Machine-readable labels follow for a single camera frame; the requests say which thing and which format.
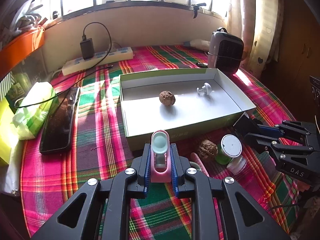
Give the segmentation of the pink clip with teal pad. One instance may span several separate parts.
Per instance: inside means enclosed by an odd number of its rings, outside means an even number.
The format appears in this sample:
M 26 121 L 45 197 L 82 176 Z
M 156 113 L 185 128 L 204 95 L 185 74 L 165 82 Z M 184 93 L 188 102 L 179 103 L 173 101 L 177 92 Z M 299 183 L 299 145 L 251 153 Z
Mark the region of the pink clip with teal pad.
M 151 136 L 151 182 L 171 182 L 171 156 L 169 135 L 164 130 Z

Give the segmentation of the white bundle behind heater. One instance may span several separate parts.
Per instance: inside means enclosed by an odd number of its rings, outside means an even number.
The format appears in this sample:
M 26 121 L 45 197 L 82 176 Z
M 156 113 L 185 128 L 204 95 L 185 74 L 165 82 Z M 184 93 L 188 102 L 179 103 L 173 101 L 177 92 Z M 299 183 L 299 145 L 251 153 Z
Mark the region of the white bundle behind heater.
M 201 40 L 201 39 L 187 41 L 187 42 L 184 42 L 183 45 L 185 47 L 191 47 L 191 48 L 195 48 L 195 49 L 205 51 L 205 52 L 208 52 L 209 48 L 210 48 L 210 42 L 205 41 L 205 40 Z

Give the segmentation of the yellow green box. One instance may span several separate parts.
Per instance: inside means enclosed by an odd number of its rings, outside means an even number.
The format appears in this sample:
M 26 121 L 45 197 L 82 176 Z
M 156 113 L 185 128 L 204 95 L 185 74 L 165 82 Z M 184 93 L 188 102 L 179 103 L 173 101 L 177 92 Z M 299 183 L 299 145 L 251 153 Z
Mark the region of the yellow green box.
M 13 128 L 14 103 L 24 95 L 24 90 L 12 72 L 1 81 L 1 166 L 8 166 L 12 150 L 18 142 Z

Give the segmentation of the green tissue pack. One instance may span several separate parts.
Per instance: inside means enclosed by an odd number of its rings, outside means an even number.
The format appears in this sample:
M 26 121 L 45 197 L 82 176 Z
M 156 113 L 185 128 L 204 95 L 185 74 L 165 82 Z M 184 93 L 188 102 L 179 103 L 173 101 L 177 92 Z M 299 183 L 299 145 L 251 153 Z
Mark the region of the green tissue pack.
M 36 82 L 12 118 L 12 128 L 19 140 L 35 139 L 48 115 L 56 92 L 48 82 Z

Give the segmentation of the walnut in box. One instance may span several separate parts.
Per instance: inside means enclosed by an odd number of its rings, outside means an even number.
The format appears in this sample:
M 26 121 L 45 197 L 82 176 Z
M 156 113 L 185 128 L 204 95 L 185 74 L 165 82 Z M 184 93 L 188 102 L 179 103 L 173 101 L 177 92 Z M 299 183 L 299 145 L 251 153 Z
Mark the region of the walnut in box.
M 167 90 L 160 92 L 159 100 L 164 106 L 172 106 L 176 101 L 174 94 Z

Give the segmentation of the shallow green cardboard box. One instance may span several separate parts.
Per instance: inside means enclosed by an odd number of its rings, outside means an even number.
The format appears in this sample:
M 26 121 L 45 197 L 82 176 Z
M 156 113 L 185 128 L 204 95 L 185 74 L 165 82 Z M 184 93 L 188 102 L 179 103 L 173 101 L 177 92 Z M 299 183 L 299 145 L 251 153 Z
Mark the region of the shallow green cardboard box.
M 207 82 L 210 95 L 197 88 Z M 120 105 L 125 137 L 131 151 L 140 150 L 153 132 L 165 130 L 176 142 L 233 126 L 244 112 L 256 108 L 249 97 L 216 68 L 166 69 L 120 76 Z M 175 96 L 172 106 L 159 100 L 162 91 Z

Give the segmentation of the black power adapter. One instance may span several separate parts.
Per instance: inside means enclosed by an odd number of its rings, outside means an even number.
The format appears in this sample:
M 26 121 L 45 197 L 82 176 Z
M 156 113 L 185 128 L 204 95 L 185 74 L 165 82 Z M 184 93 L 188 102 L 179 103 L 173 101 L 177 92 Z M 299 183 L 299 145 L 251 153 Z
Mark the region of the black power adapter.
M 84 60 L 91 59 L 94 56 L 94 47 L 92 38 L 82 40 L 80 42 L 82 58 Z

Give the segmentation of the white power strip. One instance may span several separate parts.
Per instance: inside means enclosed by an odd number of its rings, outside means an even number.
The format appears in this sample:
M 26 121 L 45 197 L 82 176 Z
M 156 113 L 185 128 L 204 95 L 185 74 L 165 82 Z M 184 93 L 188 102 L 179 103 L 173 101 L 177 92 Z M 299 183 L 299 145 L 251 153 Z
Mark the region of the white power strip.
M 103 51 L 95 53 L 95 55 L 87 60 L 82 57 L 66 62 L 61 71 L 63 76 L 73 74 L 82 70 L 87 70 L 93 66 L 99 66 L 101 64 L 115 63 L 123 60 L 133 59 L 133 50 L 131 47 L 119 48 L 114 52 Z

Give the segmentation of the walnut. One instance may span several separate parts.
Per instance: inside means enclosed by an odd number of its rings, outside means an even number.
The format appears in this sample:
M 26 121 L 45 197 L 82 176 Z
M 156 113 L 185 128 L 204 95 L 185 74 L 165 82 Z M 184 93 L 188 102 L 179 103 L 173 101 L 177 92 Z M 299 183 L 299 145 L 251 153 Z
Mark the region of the walnut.
M 167 90 L 160 92 L 159 100 L 164 106 L 172 106 L 176 101 L 174 94 Z
M 201 159 L 209 161 L 215 160 L 219 150 L 215 143 L 210 140 L 204 140 L 200 143 L 197 152 Z

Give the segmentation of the heart patterned curtain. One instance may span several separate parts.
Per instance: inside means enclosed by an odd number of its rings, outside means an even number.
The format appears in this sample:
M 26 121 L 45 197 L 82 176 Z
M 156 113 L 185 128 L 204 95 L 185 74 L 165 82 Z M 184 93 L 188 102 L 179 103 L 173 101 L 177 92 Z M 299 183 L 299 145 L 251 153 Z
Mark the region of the heart patterned curtain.
M 228 0 L 227 30 L 244 42 L 240 67 L 257 79 L 279 49 L 284 0 Z

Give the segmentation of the black smartphone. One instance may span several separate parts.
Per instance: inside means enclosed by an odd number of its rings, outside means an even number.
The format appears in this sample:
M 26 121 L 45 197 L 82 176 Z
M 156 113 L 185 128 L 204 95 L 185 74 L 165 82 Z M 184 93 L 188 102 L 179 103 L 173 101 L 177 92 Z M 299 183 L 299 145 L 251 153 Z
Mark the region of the black smartphone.
M 51 104 L 44 123 L 39 151 L 43 155 L 70 150 L 80 88 L 61 93 Z

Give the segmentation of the white mushroom-shaped knob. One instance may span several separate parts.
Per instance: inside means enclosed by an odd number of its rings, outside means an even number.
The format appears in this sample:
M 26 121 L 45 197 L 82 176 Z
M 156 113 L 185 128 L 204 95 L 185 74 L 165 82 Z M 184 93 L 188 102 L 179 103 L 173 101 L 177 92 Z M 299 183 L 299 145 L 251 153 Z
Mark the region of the white mushroom-shaped knob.
M 212 87 L 209 83 L 205 82 L 201 88 L 197 88 L 197 93 L 199 95 L 210 95 L 212 92 Z

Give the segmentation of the black rectangular device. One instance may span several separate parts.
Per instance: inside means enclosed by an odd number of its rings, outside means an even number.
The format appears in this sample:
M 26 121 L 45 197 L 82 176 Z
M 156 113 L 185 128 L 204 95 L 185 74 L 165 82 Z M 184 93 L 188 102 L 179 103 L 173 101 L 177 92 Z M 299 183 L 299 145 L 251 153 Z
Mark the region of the black rectangular device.
M 249 117 L 249 115 L 244 112 L 242 116 L 233 125 L 236 133 L 241 137 L 245 137 L 248 133 L 261 135 L 262 131 L 258 123 Z

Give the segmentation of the orange storage tray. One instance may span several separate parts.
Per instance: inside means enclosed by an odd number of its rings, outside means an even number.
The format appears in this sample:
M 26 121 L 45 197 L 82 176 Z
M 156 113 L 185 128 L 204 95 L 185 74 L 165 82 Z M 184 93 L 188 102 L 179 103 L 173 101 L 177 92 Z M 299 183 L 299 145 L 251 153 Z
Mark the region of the orange storage tray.
M 44 44 L 44 28 L 30 30 L 12 40 L 1 50 L 1 80 L 19 62 Z

